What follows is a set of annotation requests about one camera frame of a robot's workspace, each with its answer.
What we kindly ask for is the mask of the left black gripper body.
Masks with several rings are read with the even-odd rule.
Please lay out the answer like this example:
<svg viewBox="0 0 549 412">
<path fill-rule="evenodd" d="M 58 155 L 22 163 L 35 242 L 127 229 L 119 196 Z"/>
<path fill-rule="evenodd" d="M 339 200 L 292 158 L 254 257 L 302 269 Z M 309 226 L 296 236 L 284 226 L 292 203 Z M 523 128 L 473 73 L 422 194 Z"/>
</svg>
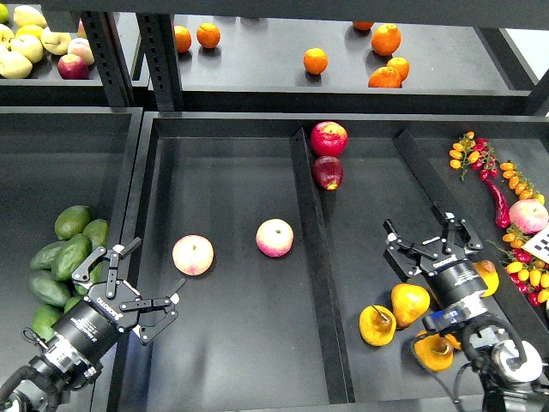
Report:
<svg viewBox="0 0 549 412">
<path fill-rule="evenodd" d="M 99 361 L 124 332 L 137 324 L 137 313 L 125 312 L 121 305 L 141 297 L 126 281 L 116 282 L 112 296 L 107 293 L 106 282 L 94 284 L 52 326 L 54 337 L 50 343 L 65 342 L 86 361 Z"/>
</svg>

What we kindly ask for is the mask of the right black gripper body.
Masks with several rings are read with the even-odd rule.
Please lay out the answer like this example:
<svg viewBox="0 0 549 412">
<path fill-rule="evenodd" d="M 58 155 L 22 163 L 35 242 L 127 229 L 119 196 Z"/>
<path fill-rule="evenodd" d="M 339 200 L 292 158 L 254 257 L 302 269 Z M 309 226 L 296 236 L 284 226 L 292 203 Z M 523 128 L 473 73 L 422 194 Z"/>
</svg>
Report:
<svg viewBox="0 0 549 412">
<path fill-rule="evenodd" d="M 479 298 L 487 291 L 486 282 L 464 254 L 440 255 L 437 260 L 423 257 L 422 272 L 441 308 L 448 308 L 471 296 Z"/>
</svg>

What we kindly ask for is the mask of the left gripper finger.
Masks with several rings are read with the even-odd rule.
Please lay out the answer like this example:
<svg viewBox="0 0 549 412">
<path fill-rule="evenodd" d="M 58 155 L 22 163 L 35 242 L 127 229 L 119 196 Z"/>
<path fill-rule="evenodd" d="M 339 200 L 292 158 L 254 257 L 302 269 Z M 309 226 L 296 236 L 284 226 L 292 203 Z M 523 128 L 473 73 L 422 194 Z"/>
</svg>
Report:
<svg viewBox="0 0 549 412">
<path fill-rule="evenodd" d="M 165 296 L 145 299 L 139 294 L 118 304 L 118 332 L 133 332 L 141 345 L 150 344 L 178 317 L 178 292 L 187 282 L 181 278 Z"/>
<path fill-rule="evenodd" d="M 142 239 L 134 238 L 128 245 L 115 245 L 111 249 L 105 246 L 98 246 L 88 257 L 72 272 L 71 279 L 74 284 L 89 290 L 94 283 L 91 282 L 91 272 L 98 263 L 106 261 L 108 263 L 108 272 L 106 280 L 105 297 L 112 300 L 116 297 L 118 284 L 118 266 L 122 260 L 128 257 L 133 251 L 139 248 Z"/>
</svg>

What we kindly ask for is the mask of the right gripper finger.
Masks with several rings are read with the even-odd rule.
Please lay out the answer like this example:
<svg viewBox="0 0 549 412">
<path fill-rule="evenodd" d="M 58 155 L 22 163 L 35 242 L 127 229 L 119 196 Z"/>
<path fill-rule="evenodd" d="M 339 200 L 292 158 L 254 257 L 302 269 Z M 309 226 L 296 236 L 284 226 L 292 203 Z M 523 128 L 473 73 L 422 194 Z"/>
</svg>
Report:
<svg viewBox="0 0 549 412">
<path fill-rule="evenodd" d="M 421 259 L 431 261 L 432 251 L 424 245 L 404 240 L 396 232 L 390 219 L 383 222 L 383 227 L 387 233 L 383 256 L 401 281 L 407 282 L 412 277 L 427 274 L 428 271 L 422 266 Z"/>
<path fill-rule="evenodd" d="M 467 218 L 447 210 L 439 202 L 431 206 L 431 211 L 443 228 L 444 254 L 463 260 L 483 249 L 483 242 Z"/>
</svg>

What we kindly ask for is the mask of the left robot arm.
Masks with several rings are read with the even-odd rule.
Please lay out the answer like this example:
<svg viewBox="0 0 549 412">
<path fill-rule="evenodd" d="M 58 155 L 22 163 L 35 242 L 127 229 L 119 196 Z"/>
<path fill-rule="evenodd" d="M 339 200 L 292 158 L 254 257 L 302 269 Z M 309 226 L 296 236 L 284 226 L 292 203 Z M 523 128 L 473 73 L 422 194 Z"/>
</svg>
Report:
<svg viewBox="0 0 549 412">
<path fill-rule="evenodd" d="M 51 339 L 32 333 L 29 340 L 41 352 L 2 384 L 3 411 L 57 410 L 71 392 L 95 382 L 102 357 L 123 336 L 134 333 L 146 346 L 178 317 L 185 279 L 167 295 L 146 299 L 119 277 L 120 262 L 141 243 L 100 246 L 75 269 L 71 278 L 86 294 L 53 324 Z"/>
</svg>

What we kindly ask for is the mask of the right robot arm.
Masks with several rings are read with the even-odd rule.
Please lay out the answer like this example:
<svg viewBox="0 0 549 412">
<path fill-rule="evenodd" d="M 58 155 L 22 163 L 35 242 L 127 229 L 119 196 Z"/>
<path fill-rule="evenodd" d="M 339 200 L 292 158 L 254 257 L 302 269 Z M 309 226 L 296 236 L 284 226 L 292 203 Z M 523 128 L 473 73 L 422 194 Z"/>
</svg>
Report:
<svg viewBox="0 0 549 412">
<path fill-rule="evenodd" d="M 403 239 L 391 220 L 384 256 L 402 281 L 425 279 L 438 309 L 421 321 L 428 336 L 454 334 L 470 367 L 480 379 L 484 411 L 546 411 L 548 387 L 541 377 L 547 364 L 505 319 L 482 300 L 486 283 L 472 256 L 483 244 L 465 218 L 434 209 L 440 235 L 421 242 Z"/>
</svg>

